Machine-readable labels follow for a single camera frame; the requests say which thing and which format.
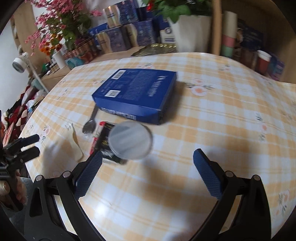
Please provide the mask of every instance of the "cup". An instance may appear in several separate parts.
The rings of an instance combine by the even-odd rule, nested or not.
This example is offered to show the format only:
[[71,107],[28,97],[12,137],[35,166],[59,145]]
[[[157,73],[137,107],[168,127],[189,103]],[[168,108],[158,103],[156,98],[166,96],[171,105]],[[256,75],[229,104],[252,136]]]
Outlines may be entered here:
[[256,72],[258,72],[259,74],[265,75],[271,59],[271,55],[262,50],[257,50],[257,54],[258,54],[258,58],[257,58]]

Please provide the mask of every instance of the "floral pattern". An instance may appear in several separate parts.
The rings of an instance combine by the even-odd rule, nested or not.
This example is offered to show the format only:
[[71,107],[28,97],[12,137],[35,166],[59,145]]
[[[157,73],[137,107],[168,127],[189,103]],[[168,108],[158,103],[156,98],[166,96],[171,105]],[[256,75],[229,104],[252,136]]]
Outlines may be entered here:
[[225,66],[218,68],[218,70],[230,73],[231,69],[229,64],[225,64]]
[[61,96],[59,96],[59,97],[57,98],[57,100],[59,100],[61,97],[63,97],[63,96],[67,93],[67,90],[68,90],[68,88],[63,92],[63,94],[62,94]]
[[144,64],[144,65],[137,65],[136,69],[155,69],[152,63]]
[[29,126],[29,128],[27,128],[27,130],[26,130],[26,135],[29,135],[29,133],[30,133],[30,131],[33,129],[33,127],[34,127],[34,125],[31,124],[31,125]]
[[263,118],[261,117],[260,113],[255,113],[255,118],[256,120],[259,121],[259,140],[260,141],[265,141],[266,139],[266,134],[267,134],[267,125],[264,123]]
[[195,96],[205,96],[208,90],[215,89],[212,85],[207,85],[203,80],[196,79],[194,84],[186,84],[188,89],[191,89],[191,93]]
[[51,126],[48,126],[46,125],[44,128],[43,128],[43,131],[41,132],[40,134],[40,140],[41,140],[41,143],[44,142],[44,140],[46,139],[46,137],[49,135],[50,133],[50,130],[51,130]]
[[289,197],[290,197],[290,191],[288,189],[284,192],[279,193],[279,199],[278,199],[279,205],[275,209],[274,218],[280,214],[282,215],[282,217],[285,216]]

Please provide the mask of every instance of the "barcode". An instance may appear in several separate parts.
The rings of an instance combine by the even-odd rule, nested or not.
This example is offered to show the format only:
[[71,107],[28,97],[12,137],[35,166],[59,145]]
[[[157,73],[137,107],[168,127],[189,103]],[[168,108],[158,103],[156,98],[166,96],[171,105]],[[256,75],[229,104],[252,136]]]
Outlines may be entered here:
[[117,80],[119,79],[125,72],[126,70],[120,70],[118,71],[111,79]]
[[108,91],[107,94],[105,94],[104,96],[106,97],[116,97],[119,94],[120,91],[115,91],[115,90],[110,90]]

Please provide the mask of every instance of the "blue box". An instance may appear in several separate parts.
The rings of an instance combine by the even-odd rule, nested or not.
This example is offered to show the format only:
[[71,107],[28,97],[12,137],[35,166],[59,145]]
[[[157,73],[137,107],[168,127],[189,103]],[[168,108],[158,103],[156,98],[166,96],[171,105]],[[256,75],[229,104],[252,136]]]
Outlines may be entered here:
[[176,72],[119,69],[92,97],[103,111],[159,125],[176,83]]
[[125,0],[103,9],[109,28],[138,22],[137,1]]
[[97,27],[94,27],[94,28],[91,28],[88,30],[88,32],[90,33],[90,35],[94,36],[95,37],[95,43],[96,43],[96,46],[99,46],[100,43],[96,37],[96,35],[99,33],[99,32],[102,32],[104,30],[108,29],[108,24],[107,23],[103,23]]
[[152,19],[143,22],[131,23],[125,25],[124,27],[126,28],[132,47],[146,46],[156,43]]
[[131,48],[124,26],[100,32],[97,34],[97,38],[104,53],[126,51]]
[[273,80],[280,81],[285,64],[282,61],[280,61],[275,54],[273,53],[269,53],[269,54],[271,55],[271,60],[267,68],[267,74]]

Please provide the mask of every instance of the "yellow plaid tablecloth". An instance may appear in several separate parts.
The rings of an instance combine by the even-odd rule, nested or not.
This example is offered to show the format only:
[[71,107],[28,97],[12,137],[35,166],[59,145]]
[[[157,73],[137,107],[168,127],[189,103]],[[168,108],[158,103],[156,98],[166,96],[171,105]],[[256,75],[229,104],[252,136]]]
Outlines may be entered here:
[[[41,137],[40,157],[26,164],[31,178],[56,177],[69,166],[63,159],[46,168],[43,163],[45,148],[63,138],[67,123],[73,123],[82,161],[87,159],[90,141],[82,127],[94,107],[91,94],[119,68],[177,71],[178,84],[168,114],[175,113],[162,125],[147,125],[153,133],[152,153],[126,165],[103,164],[79,200],[103,237],[189,240],[216,203],[193,165],[197,148],[238,177],[261,176],[274,236],[296,203],[295,85],[267,79],[224,57],[175,53],[74,68],[47,95],[22,132],[22,137],[36,133]],[[126,119],[99,111],[97,120]],[[67,148],[63,150],[71,160]],[[57,203],[66,227],[73,231],[61,202]]]

